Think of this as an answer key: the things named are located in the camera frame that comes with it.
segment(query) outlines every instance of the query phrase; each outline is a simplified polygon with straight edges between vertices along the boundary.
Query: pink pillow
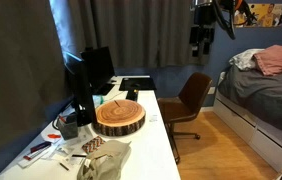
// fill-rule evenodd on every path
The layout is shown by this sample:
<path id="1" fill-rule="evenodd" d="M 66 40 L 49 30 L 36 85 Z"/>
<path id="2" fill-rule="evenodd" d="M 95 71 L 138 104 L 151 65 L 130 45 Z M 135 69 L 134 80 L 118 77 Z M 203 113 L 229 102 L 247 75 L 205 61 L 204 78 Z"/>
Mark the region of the pink pillow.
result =
<path id="1" fill-rule="evenodd" d="M 253 56 L 263 75 L 271 76 L 282 73 L 282 46 L 271 46 Z"/>

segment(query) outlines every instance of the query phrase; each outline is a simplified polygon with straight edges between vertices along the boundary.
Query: poster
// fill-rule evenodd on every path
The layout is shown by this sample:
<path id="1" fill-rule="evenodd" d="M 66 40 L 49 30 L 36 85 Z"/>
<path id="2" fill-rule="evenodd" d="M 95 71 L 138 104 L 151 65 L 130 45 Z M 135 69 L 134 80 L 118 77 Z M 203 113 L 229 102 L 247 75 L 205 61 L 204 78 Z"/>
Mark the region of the poster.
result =
<path id="1" fill-rule="evenodd" d="M 249 4 L 252 16 L 255 19 L 252 25 L 247 25 L 244 12 L 235 12 L 234 24 L 236 27 L 280 27 L 282 26 L 282 4 Z"/>

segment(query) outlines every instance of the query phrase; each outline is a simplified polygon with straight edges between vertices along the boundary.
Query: gray blanket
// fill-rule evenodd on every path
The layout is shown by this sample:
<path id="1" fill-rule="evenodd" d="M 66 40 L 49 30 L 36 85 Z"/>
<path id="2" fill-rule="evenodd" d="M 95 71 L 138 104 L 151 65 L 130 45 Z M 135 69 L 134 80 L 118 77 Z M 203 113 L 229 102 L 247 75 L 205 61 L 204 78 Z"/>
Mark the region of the gray blanket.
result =
<path id="1" fill-rule="evenodd" d="M 218 90 L 261 120 L 282 130 L 282 74 L 263 76 L 257 70 L 243 72 L 232 66 Z"/>

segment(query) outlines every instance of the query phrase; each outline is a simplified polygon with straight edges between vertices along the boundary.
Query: tree trunk slice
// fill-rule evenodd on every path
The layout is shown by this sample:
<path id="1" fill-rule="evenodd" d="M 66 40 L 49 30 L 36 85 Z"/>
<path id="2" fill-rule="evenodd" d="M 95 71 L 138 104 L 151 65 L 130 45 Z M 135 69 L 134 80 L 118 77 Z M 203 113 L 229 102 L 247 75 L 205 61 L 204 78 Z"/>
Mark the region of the tree trunk slice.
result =
<path id="1" fill-rule="evenodd" d="M 131 100 L 116 100 L 96 109 L 95 130 L 107 136 L 124 136 L 142 127 L 145 120 L 143 107 Z"/>

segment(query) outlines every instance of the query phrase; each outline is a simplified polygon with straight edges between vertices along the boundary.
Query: computer monitor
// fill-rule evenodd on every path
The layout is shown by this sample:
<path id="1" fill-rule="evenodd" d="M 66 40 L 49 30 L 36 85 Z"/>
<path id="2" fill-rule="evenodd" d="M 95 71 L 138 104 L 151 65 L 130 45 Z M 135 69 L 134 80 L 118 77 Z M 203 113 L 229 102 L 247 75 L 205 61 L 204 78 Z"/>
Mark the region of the computer monitor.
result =
<path id="1" fill-rule="evenodd" d="M 106 95 L 114 85 L 107 82 L 114 76 L 114 68 L 108 47 L 81 52 L 84 59 L 92 93 Z"/>
<path id="2" fill-rule="evenodd" d="M 82 59 L 65 52 L 65 69 L 70 89 L 74 95 L 72 106 L 77 114 L 78 126 L 84 126 L 91 122 L 96 123 L 92 92 L 86 65 Z"/>

